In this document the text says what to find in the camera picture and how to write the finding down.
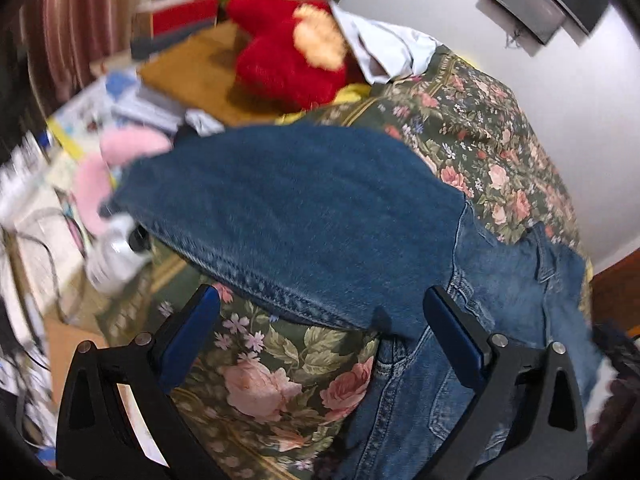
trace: brown wooden panel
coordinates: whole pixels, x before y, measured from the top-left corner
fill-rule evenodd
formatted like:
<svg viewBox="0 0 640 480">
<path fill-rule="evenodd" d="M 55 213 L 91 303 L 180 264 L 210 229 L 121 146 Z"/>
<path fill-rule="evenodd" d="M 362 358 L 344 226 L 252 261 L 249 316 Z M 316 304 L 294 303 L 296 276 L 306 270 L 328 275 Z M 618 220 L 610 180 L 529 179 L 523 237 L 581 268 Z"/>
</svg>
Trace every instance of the brown wooden panel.
<svg viewBox="0 0 640 480">
<path fill-rule="evenodd" d="M 596 275 L 593 320 L 615 320 L 630 330 L 640 325 L 640 250 Z"/>
</svg>

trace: red plush toy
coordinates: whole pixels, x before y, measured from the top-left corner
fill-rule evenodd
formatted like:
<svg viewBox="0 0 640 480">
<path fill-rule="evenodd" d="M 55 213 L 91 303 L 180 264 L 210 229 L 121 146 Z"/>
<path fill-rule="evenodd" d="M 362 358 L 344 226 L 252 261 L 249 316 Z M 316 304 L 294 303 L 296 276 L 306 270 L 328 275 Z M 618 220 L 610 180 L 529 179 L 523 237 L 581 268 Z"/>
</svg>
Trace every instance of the red plush toy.
<svg viewBox="0 0 640 480">
<path fill-rule="evenodd" d="M 326 1 L 229 0 L 226 13 L 254 37 L 236 75 L 255 92 L 309 110 L 346 85 L 346 43 Z"/>
</svg>

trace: red book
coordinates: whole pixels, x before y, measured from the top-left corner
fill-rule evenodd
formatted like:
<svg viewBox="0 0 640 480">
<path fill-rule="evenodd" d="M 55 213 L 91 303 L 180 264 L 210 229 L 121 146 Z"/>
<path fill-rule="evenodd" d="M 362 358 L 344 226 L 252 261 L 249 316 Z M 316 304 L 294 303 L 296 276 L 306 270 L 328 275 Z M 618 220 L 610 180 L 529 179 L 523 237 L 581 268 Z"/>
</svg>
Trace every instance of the red book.
<svg viewBox="0 0 640 480">
<path fill-rule="evenodd" d="M 203 20 L 215 20 L 218 0 L 154 0 L 136 9 L 132 38 L 153 38 Z"/>
</svg>

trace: white cloth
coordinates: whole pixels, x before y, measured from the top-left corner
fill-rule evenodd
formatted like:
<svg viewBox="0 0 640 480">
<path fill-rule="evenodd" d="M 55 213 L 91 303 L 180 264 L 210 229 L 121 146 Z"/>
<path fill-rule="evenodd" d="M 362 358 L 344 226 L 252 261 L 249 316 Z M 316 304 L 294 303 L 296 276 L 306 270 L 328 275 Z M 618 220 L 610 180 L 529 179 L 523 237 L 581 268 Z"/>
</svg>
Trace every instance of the white cloth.
<svg viewBox="0 0 640 480">
<path fill-rule="evenodd" d="M 420 75 L 441 44 L 409 27 L 368 20 L 331 2 L 332 13 L 369 84 Z"/>
</svg>

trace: wooden furniture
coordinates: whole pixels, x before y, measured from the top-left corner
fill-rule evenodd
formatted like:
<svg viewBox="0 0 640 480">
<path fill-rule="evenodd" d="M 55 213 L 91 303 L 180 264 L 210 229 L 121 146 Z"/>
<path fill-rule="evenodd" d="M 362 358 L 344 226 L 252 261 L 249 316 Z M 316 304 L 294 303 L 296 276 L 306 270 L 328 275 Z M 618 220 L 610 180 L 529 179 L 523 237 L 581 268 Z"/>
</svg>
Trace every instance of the wooden furniture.
<svg viewBox="0 0 640 480">
<path fill-rule="evenodd" d="M 640 325 L 640 250 L 596 275 L 591 286 L 594 322 L 613 319 L 624 330 Z"/>
<path fill-rule="evenodd" d="M 247 38 L 232 22 L 191 36 L 143 65 L 149 88 L 190 108 L 200 108 L 226 126 L 272 123 L 290 112 L 236 82 L 236 58 Z"/>
</svg>

